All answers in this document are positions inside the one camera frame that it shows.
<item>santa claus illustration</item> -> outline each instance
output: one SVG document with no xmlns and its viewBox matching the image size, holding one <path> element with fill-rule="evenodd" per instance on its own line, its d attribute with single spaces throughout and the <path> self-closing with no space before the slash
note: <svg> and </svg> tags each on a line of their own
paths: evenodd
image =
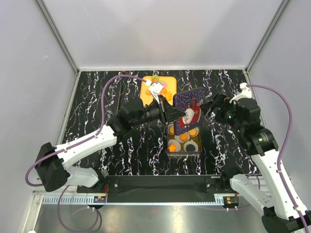
<svg viewBox="0 0 311 233">
<path fill-rule="evenodd" d="M 200 104 L 196 104 L 193 107 L 190 107 L 185 111 L 186 115 L 179 119 L 179 126 L 185 128 L 186 125 L 190 123 L 197 123 L 201 117 Z"/>
</svg>

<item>orange tray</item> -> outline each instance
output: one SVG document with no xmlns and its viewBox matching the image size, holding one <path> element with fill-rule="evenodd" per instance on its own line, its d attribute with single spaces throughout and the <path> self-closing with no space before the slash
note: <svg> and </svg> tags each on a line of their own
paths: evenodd
<svg viewBox="0 0 311 233">
<path fill-rule="evenodd" d="M 151 80 L 151 76 L 145 76 L 143 77 L 145 80 Z M 168 76 L 159 76 L 160 82 L 165 82 L 167 84 L 166 90 L 170 91 L 172 94 L 172 99 L 169 100 L 169 103 L 173 105 L 173 96 L 177 93 L 177 81 L 174 77 L 168 77 Z M 140 98 L 142 99 L 144 105 L 150 104 L 153 100 L 151 95 L 146 94 L 146 90 L 148 90 L 148 87 L 145 82 L 141 82 L 141 89 L 140 89 Z"/>
</svg>

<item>robotic arm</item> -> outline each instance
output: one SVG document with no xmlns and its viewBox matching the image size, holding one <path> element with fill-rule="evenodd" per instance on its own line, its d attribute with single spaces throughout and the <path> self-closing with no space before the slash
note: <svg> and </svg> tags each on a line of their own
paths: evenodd
<svg viewBox="0 0 311 233">
<path fill-rule="evenodd" d="M 168 124 L 185 115 L 184 112 L 173 108 L 165 97 L 158 95 L 163 88 L 161 83 L 149 83 L 149 85 L 149 91 L 154 98 L 150 105 L 143 106 L 140 98 L 132 99 L 121 107 L 118 114 L 99 131 L 96 130 L 56 147 L 51 143 L 41 147 L 36 161 L 55 151 L 60 151 L 35 167 L 47 192 L 57 190 L 64 185 L 83 185 L 91 187 L 94 191 L 100 190 L 104 185 L 104 174 L 92 167 L 81 168 L 72 165 L 100 149 L 115 145 L 124 135 L 141 124 L 155 119 Z"/>
<path fill-rule="evenodd" d="M 215 121 L 229 124 L 240 144 L 252 157 L 267 184 L 271 197 L 254 186 L 247 177 L 236 168 L 224 171 L 224 189 L 240 193 L 262 216 L 262 222 L 269 233 L 289 233 L 302 229 L 301 218 L 311 224 L 311 212 L 297 195 L 285 168 L 280 162 L 278 145 L 273 134 L 260 125 L 260 108 L 252 99 L 251 90 L 246 83 L 240 85 L 242 92 L 232 99 L 217 94 L 215 98 L 201 105 L 205 116 L 215 113 Z M 287 187 L 279 173 L 282 173 Z M 288 191 L 294 197 L 294 206 Z"/>
</svg>

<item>black marble table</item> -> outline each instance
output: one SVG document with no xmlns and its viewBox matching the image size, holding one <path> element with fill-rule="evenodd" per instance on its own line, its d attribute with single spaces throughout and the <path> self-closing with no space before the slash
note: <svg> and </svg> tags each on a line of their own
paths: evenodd
<svg viewBox="0 0 311 233">
<path fill-rule="evenodd" d="M 173 76 L 177 92 L 204 87 L 208 97 L 218 92 L 229 97 L 245 82 L 242 70 L 161 70 L 82 72 L 71 107 L 63 142 L 68 142 L 100 126 L 100 95 L 104 84 L 118 74 Z M 139 98 L 141 83 L 129 78 L 116 79 L 105 94 L 105 120 L 113 117 L 120 105 Z M 171 159 L 166 154 L 166 125 L 160 121 L 132 131 L 122 142 L 102 149 L 77 162 L 76 166 L 108 169 L 110 175 L 209 175 L 220 174 L 226 166 L 238 165 L 244 173 L 258 173 L 256 165 L 237 142 L 230 127 L 211 117 L 201 125 L 203 152 L 200 156 Z"/>
</svg>

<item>white wall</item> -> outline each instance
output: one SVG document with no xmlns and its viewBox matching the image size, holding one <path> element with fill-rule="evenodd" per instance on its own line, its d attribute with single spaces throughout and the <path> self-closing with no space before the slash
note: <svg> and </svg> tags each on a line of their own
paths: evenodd
<svg viewBox="0 0 311 233">
<path fill-rule="evenodd" d="M 284 166 L 298 194 L 311 209 L 311 1 L 291 1 L 251 69 L 253 83 L 279 90 L 293 110 L 293 129 L 284 154 Z M 257 90 L 268 127 L 282 145 L 288 126 L 283 102 Z"/>
<path fill-rule="evenodd" d="M 281 0 L 44 0 L 80 68 L 245 67 Z"/>
<path fill-rule="evenodd" d="M 40 146 L 55 142 L 74 73 L 33 0 L 0 1 L 0 231 L 21 232 Z"/>
</svg>

